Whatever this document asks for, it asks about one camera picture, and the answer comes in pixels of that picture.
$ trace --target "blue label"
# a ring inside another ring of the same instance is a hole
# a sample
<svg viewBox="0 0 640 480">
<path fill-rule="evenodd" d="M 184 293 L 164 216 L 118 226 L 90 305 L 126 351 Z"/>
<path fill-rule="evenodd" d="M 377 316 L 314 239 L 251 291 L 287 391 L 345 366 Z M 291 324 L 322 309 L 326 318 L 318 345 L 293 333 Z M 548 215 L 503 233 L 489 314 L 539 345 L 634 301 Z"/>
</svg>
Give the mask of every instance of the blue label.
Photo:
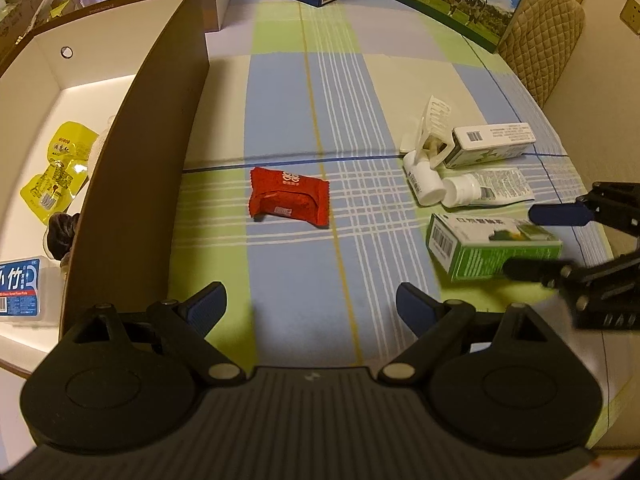
<svg viewBox="0 0 640 480">
<path fill-rule="evenodd" d="M 38 315 L 40 260 L 0 265 L 0 316 Z"/>
</svg>

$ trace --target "open storage box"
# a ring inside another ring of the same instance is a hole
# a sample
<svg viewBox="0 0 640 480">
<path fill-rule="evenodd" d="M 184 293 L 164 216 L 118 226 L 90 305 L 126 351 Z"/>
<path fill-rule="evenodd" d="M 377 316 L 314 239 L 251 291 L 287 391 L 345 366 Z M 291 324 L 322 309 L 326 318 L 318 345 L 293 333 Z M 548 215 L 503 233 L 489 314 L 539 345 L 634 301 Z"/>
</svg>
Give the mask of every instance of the open storage box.
<svg viewBox="0 0 640 480">
<path fill-rule="evenodd" d="M 0 322 L 1 367 L 28 375 L 93 304 L 132 312 L 166 297 L 182 165 L 208 70 L 200 0 L 108 0 L 34 30 L 2 62 L 0 261 L 44 254 L 46 227 L 19 192 L 46 167 L 58 127 L 101 132 L 116 118 L 68 211 L 81 216 L 60 326 Z"/>
</svg>

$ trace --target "yellow line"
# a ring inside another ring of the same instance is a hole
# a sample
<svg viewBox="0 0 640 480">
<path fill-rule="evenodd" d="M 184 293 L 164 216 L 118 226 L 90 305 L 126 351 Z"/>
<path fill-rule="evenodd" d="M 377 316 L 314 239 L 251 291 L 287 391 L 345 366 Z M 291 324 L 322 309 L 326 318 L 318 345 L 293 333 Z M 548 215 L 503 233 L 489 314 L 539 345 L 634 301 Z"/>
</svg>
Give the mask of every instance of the yellow line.
<svg viewBox="0 0 640 480">
<path fill-rule="evenodd" d="M 309 69 L 309 56 L 306 48 L 306 35 L 305 35 L 305 22 L 302 19 L 302 6 L 298 4 L 298 13 L 300 16 L 300 27 L 302 28 L 302 45 L 305 55 L 305 72 L 306 72 L 306 88 L 309 92 L 309 102 L 311 104 L 311 118 L 314 124 L 314 135 L 316 136 L 316 145 L 318 147 L 318 155 L 323 155 L 322 141 L 320 139 L 320 130 L 318 129 L 318 116 L 316 115 L 316 102 L 314 101 L 314 89 L 311 85 L 311 70 Z M 324 164 L 318 162 L 320 166 L 320 173 L 322 179 L 326 180 L 326 173 L 324 172 Z M 338 263 L 338 273 L 340 274 L 340 280 L 342 282 L 342 293 L 344 294 L 344 303 L 347 307 L 347 316 L 349 317 L 349 325 L 351 327 L 351 336 L 353 337 L 353 348 L 356 354 L 356 366 L 362 366 L 364 359 L 362 357 L 362 348 L 360 348 L 360 339 L 358 338 L 358 325 L 356 323 L 356 317 L 353 314 L 353 303 L 351 303 L 351 296 L 349 294 L 349 286 L 347 285 L 347 274 L 344 272 L 344 262 L 342 260 L 342 253 L 340 252 L 340 241 L 338 240 L 338 231 L 335 228 L 334 212 L 329 208 L 329 224 L 331 226 L 331 232 L 334 236 L 334 249 L 335 259 Z"/>
</svg>

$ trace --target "green and white box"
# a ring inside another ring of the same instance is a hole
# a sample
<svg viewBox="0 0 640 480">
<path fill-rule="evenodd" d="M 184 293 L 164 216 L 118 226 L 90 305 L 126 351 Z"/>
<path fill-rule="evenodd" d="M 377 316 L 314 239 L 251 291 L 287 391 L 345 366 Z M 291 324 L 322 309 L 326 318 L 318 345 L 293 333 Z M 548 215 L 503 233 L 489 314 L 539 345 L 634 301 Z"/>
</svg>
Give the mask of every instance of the green and white box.
<svg viewBox="0 0 640 480">
<path fill-rule="evenodd" d="M 451 281 L 460 282 L 494 278 L 512 256 L 555 260 L 562 240 L 526 220 L 433 214 L 427 247 Z"/>
<path fill-rule="evenodd" d="M 444 159 L 447 168 L 457 168 L 520 156 L 536 142 L 527 123 L 482 124 L 453 129 L 453 150 Z"/>
</svg>

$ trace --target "electrical outlet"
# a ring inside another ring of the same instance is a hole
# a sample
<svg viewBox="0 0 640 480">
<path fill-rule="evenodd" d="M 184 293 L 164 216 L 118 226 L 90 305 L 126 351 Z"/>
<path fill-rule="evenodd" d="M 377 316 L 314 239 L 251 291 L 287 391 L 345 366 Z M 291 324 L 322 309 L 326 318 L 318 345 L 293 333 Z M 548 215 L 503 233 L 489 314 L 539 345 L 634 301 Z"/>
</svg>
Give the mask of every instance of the electrical outlet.
<svg viewBox="0 0 640 480">
<path fill-rule="evenodd" d="M 640 34 L 640 4 L 635 0 L 627 0 L 620 12 L 620 19 L 636 34 Z"/>
</svg>

